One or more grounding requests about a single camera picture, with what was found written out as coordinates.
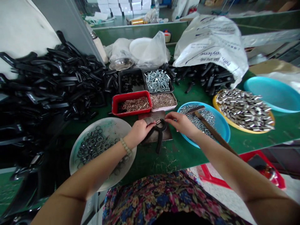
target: floral skirt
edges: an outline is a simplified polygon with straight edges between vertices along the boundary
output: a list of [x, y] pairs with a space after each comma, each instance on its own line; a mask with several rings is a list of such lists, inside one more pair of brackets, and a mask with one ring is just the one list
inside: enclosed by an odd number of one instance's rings
[[152, 224], [163, 212], [194, 212], [211, 224], [250, 224], [208, 194], [189, 169], [111, 188], [103, 224]]

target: red container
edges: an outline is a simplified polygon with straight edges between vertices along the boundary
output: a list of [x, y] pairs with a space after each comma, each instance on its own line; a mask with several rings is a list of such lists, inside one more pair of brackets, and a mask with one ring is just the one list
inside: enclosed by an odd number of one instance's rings
[[[271, 166], [275, 169], [275, 167], [271, 164], [271, 162], [268, 160], [268, 158], [260, 150], [241, 154], [240, 157], [245, 162], [248, 162], [255, 155], [259, 155], [269, 166]], [[204, 172], [204, 176], [199, 175], [199, 177], [202, 181], [208, 181], [210, 183], [231, 189], [224, 180], [221, 180], [219, 178], [212, 176], [205, 164], [201, 165], [201, 168]], [[275, 185], [277, 185], [281, 190], [283, 190], [286, 188], [285, 181], [276, 169], [275, 169], [275, 171], [276, 171], [277, 178], [274, 178], [271, 182], [274, 183]]]
[[[119, 103], [123, 103], [126, 100], [138, 99], [141, 97], [148, 98], [149, 106], [150, 106], [149, 108], [132, 111], [132, 112], [118, 113], [118, 104]], [[151, 109], [152, 109], [152, 101], [150, 98], [150, 93], [148, 91], [139, 91], [139, 92], [126, 93], [126, 94], [119, 94], [119, 95], [115, 95], [112, 98], [112, 113], [118, 117], [133, 116], [133, 115], [137, 115], [137, 114], [141, 114], [141, 113], [149, 113], [151, 111]]]

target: white plate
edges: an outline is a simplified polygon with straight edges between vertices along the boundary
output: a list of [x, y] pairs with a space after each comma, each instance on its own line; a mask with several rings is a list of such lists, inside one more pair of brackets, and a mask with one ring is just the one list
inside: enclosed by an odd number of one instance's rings
[[140, 60], [151, 40], [152, 38], [148, 38], [148, 37], [134, 39], [129, 45], [130, 53], [135, 58]]
[[[71, 175], [73, 175], [78, 170], [77, 166], [79, 165], [80, 162], [78, 162], [77, 160], [75, 163], [75, 160], [77, 159], [77, 153], [81, 145], [81, 142], [83, 141], [83, 138], [87, 136], [88, 132], [94, 131], [96, 129], [96, 126], [101, 127], [103, 137], [108, 137], [107, 139], [108, 143], [114, 141], [116, 138], [125, 137], [131, 131], [131, 126], [126, 121], [115, 117], [103, 118], [89, 125], [79, 135], [79, 137], [77, 138], [77, 140], [73, 145], [71, 155], [70, 155], [70, 161], [69, 161], [69, 169]], [[127, 162], [125, 162], [125, 167], [120, 170], [120, 174], [118, 176], [112, 174], [109, 177], [109, 179], [107, 179], [99, 188], [98, 190], [99, 192], [113, 187], [123, 179], [123, 177], [128, 173], [129, 169], [133, 164], [136, 152], [137, 152], [137, 147], [132, 149], [132, 156], [129, 158]]]

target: forearm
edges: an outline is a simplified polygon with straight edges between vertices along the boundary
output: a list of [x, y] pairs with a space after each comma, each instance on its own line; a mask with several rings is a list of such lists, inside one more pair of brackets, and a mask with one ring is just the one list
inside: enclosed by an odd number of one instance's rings
[[199, 132], [193, 140], [217, 172], [243, 201], [262, 198], [287, 198], [287, 195], [266, 177], [203, 132]]
[[[124, 141], [130, 149], [135, 147], [127, 141], [127, 137], [124, 138]], [[89, 199], [101, 187], [125, 155], [126, 150], [119, 141], [69, 177], [54, 194], [81, 200]]]

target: stack of white boxes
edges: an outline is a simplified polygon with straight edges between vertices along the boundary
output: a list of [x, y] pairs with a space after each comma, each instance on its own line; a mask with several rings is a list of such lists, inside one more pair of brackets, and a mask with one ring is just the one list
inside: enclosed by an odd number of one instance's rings
[[113, 16], [146, 14], [151, 9], [151, 0], [97, 0], [100, 12]]
[[97, 0], [100, 12], [110, 15], [110, 8], [108, 6], [108, 0]]

